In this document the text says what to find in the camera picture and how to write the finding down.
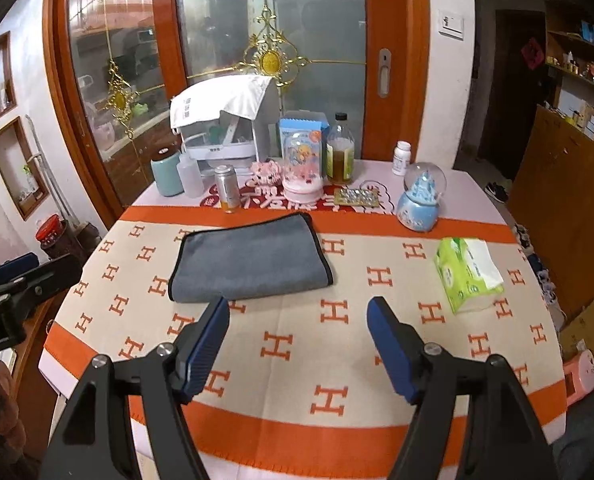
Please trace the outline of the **grey microfibre towel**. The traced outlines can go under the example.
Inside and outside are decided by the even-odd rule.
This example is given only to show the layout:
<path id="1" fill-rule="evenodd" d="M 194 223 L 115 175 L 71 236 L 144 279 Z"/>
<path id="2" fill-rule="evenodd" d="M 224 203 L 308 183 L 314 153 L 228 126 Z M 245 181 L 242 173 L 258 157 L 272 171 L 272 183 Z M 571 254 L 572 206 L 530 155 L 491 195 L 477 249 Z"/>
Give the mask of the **grey microfibre towel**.
<path id="1" fill-rule="evenodd" d="M 183 237 L 168 283 L 169 299 L 198 304 L 216 297 L 257 299 L 334 284 L 310 214 Z"/>

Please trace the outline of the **red lidded bucket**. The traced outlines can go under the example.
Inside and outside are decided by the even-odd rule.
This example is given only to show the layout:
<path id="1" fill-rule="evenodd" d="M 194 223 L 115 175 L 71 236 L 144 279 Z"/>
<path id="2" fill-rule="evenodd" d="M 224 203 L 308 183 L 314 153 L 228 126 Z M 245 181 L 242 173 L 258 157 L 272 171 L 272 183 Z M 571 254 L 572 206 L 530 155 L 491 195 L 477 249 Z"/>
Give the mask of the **red lidded bucket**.
<path id="1" fill-rule="evenodd" d="M 54 244 L 66 229 L 66 223 L 59 214 L 51 214 L 44 220 L 36 234 L 35 238 L 41 246 L 50 246 Z"/>

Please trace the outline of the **pink pig toy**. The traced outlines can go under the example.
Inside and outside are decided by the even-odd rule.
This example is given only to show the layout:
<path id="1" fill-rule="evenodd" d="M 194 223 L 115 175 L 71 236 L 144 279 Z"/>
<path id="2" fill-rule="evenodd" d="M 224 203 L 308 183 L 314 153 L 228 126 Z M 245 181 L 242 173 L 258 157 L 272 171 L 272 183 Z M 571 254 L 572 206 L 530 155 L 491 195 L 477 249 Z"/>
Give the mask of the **pink pig toy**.
<path id="1" fill-rule="evenodd" d="M 570 408 L 594 390 L 594 356 L 583 350 L 564 364 L 566 401 Z"/>

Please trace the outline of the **cardboard box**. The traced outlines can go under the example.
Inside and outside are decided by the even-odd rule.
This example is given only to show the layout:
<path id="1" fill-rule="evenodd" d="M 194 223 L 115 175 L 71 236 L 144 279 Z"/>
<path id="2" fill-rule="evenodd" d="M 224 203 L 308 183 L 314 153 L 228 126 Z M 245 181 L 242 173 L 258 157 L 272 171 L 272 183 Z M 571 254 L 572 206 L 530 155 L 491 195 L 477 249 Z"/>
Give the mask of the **cardboard box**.
<path id="1" fill-rule="evenodd" d="M 594 356 L 594 300 L 559 333 L 559 344 L 566 360 L 582 350 Z"/>

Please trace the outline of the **green tissue pack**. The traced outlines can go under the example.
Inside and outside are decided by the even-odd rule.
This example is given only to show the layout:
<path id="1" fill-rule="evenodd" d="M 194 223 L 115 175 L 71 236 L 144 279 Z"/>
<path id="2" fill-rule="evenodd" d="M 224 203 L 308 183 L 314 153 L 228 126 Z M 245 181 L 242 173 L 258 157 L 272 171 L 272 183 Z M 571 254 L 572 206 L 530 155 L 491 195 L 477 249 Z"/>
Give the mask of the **green tissue pack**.
<path id="1" fill-rule="evenodd" d="M 484 240 L 442 238 L 434 263 L 454 314 L 487 309 L 504 295 L 501 272 Z"/>

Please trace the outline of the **white squeeze bottle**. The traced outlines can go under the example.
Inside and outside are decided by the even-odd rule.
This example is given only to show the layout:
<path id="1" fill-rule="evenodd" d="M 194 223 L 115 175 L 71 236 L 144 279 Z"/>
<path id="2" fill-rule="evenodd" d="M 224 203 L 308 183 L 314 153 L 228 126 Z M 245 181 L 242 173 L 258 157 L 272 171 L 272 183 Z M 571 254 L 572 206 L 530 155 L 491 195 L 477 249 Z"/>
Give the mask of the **white squeeze bottle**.
<path id="1" fill-rule="evenodd" d="M 182 151 L 177 165 L 178 176 L 183 193 L 191 198 L 201 197 L 205 192 L 201 169 L 198 162 L 187 151 Z"/>

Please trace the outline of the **orange patterned tablecloth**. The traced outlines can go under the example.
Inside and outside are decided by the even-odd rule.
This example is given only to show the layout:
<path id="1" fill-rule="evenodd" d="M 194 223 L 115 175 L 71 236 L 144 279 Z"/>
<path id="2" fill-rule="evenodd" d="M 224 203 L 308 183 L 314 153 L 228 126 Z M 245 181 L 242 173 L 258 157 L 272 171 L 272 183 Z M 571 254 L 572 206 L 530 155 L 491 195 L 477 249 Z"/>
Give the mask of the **orange patterned tablecloth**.
<path id="1" fill-rule="evenodd" d="M 367 329 L 375 296 L 454 356 L 505 356 L 547 439 L 562 436 L 566 388 L 557 335 L 508 226 L 442 219 L 419 234 L 388 214 L 316 210 L 311 217 L 333 284 L 232 301 L 207 384 L 184 411 L 213 478 L 388 474 L 413 410 L 393 391 Z M 129 208 L 58 310 L 41 352 L 42 375 L 69 396 L 96 354 L 138 358 L 175 338 L 203 310 L 168 296 L 183 237 L 273 218 L 266 209 Z M 452 312 L 434 265 L 438 243 L 449 236 L 488 244 L 504 290 L 486 309 Z"/>

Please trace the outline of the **silver orange drink can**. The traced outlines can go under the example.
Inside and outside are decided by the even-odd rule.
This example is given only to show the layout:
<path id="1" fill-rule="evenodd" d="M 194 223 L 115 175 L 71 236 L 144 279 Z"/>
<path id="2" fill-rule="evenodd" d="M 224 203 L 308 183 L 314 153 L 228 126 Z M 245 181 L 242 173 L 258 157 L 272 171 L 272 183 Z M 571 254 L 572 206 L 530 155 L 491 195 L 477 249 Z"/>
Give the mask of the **silver orange drink can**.
<path id="1" fill-rule="evenodd" d="M 220 165 L 215 169 L 220 206 L 225 212 L 234 212 L 241 207 L 239 183 L 233 166 Z"/>

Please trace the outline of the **wooden shelf cabinet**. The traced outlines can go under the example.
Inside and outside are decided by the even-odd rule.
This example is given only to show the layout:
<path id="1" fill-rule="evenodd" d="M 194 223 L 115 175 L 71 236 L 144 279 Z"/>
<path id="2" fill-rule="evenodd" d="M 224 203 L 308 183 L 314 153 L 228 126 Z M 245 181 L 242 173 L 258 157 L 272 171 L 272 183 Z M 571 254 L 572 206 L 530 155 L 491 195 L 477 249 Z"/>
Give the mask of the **wooden shelf cabinet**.
<path id="1" fill-rule="evenodd" d="M 594 299 L 594 18 L 576 4 L 545 3 L 550 84 L 507 203 L 573 318 Z"/>

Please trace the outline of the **white covered appliance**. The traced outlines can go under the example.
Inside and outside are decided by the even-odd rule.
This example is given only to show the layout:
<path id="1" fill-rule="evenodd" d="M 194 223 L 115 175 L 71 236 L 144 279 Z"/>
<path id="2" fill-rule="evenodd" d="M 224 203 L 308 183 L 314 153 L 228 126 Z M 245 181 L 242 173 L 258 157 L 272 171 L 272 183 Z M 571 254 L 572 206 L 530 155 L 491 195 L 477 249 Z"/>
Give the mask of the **white covered appliance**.
<path id="1" fill-rule="evenodd" d="M 271 155 L 270 127 L 280 119 L 280 98 L 269 76 L 231 75 L 186 88 L 170 103 L 170 128 L 184 151 L 210 168 L 246 172 Z"/>

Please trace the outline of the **foil pill blister pack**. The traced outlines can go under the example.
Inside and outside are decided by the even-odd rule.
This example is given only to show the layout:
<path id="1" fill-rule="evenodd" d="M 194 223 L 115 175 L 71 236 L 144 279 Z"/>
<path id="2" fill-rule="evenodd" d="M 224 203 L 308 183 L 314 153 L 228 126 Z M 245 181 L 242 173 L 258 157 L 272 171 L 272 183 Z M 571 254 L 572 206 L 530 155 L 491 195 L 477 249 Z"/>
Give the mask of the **foil pill blister pack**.
<path id="1" fill-rule="evenodd" d="M 379 206 L 378 193 L 365 188 L 336 188 L 334 204 L 348 207 L 376 208 Z"/>

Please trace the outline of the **white pill bottle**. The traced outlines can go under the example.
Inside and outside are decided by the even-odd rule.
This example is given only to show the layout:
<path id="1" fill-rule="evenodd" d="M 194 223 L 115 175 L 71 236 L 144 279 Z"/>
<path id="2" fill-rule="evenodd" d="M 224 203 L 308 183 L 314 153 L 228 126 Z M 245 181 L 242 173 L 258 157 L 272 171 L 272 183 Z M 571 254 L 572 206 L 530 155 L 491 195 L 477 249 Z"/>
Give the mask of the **white pill bottle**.
<path id="1" fill-rule="evenodd" d="M 408 170 L 412 156 L 411 144 L 407 141 L 398 141 L 393 150 L 393 166 L 391 170 L 396 176 L 403 177 Z"/>

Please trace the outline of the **amber liquid glass bottle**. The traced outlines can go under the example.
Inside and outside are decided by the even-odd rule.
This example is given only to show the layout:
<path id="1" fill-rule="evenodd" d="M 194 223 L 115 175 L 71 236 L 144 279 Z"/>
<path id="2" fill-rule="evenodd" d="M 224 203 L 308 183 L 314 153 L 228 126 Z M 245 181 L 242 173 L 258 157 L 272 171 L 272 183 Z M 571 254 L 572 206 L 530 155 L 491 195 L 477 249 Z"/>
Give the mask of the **amber liquid glass bottle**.
<path id="1" fill-rule="evenodd" d="M 333 125 L 326 139 L 326 175 L 334 183 L 352 180 L 355 163 L 355 139 L 348 128 L 346 113 L 335 114 Z"/>

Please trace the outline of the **orange framed glass door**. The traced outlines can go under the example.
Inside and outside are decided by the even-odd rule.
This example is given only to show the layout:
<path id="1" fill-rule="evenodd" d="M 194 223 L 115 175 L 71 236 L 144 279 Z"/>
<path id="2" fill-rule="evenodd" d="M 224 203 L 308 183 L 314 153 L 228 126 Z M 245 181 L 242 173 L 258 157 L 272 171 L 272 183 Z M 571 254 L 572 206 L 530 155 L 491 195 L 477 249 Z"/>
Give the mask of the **orange framed glass door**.
<path id="1" fill-rule="evenodd" d="M 419 144 L 429 0 L 44 0 L 43 42 L 58 125 L 105 226 L 175 140 L 171 99 L 206 79 L 269 76 L 282 110 L 347 113 L 363 158 Z"/>

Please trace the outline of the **white wall switch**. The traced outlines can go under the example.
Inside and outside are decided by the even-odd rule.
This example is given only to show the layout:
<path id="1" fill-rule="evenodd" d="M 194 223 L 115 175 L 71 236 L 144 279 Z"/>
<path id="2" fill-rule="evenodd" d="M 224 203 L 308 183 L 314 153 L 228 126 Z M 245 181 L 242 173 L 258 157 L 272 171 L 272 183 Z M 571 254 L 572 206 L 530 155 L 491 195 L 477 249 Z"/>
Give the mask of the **white wall switch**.
<path id="1" fill-rule="evenodd" d="M 438 12 L 438 32 L 442 36 L 463 41 L 465 36 L 464 16 L 440 10 Z"/>

